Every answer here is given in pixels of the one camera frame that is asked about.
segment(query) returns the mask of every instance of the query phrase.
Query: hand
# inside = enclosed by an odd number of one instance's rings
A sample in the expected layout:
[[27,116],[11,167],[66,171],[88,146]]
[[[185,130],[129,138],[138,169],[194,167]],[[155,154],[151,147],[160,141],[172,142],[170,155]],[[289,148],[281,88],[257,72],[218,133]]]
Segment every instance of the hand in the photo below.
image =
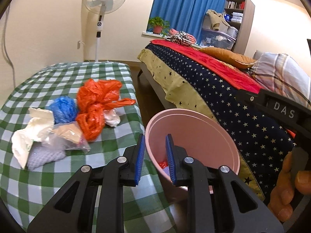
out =
[[[276,182],[276,187],[272,190],[268,208],[282,222],[287,221],[293,208],[290,205],[294,197],[294,188],[290,181],[290,170],[292,166],[292,153],[288,153],[284,159],[282,170]],[[311,171],[299,171],[295,186],[299,192],[305,195],[311,194]]]

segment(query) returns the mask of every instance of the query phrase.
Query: orange pillow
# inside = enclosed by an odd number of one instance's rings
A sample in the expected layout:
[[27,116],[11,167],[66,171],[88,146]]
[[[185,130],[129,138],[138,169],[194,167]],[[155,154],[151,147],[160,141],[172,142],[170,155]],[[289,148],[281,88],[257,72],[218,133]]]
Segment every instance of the orange pillow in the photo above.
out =
[[217,47],[205,47],[200,49],[200,51],[239,69],[250,68],[256,62],[256,60],[246,57],[242,54],[234,53],[227,49]]

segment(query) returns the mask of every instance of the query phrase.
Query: bed leg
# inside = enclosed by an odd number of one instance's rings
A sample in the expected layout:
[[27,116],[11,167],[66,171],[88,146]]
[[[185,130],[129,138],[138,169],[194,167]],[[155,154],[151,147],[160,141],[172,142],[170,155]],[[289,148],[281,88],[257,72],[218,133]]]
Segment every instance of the bed leg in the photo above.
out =
[[140,71],[139,71],[137,77],[139,78],[141,75],[142,75],[142,70],[140,69]]

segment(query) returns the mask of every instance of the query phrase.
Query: pink plastic basin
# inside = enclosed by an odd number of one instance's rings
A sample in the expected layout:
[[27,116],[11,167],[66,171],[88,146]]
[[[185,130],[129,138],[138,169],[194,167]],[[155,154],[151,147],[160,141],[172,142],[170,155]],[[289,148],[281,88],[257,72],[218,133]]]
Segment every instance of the pink plastic basin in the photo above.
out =
[[240,158],[229,134],[215,121],[198,112],[186,109],[167,109],[156,114],[148,123],[146,149],[156,167],[166,196],[171,202],[187,195],[186,187],[175,188],[170,177],[158,163],[166,161],[165,136],[172,134],[174,144],[186,149],[187,154],[205,166],[229,166],[236,174]]

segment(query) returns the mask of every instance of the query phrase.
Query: green checkered tablecloth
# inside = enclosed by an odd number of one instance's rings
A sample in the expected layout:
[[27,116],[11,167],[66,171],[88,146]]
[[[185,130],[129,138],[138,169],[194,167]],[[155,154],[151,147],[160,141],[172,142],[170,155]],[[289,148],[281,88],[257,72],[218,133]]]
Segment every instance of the green checkered tablecloth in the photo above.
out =
[[[94,168],[107,164],[123,155],[126,147],[136,144],[139,134],[144,131],[137,103],[118,108],[121,123],[116,128],[105,126],[101,135],[90,143],[88,154],[70,151],[58,162],[45,164],[34,171],[22,170],[12,154],[10,139],[14,131],[25,128],[29,122],[28,108],[44,109],[61,95],[76,98],[79,87],[89,78],[119,80],[123,84],[121,98],[136,99],[130,68],[125,64],[61,63],[42,69],[19,85],[0,110],[0,196],[24,229],[82,165]],[[125,232],[176,232],[159,177],[147,153],[139,185],[125,187],[123,196]]]

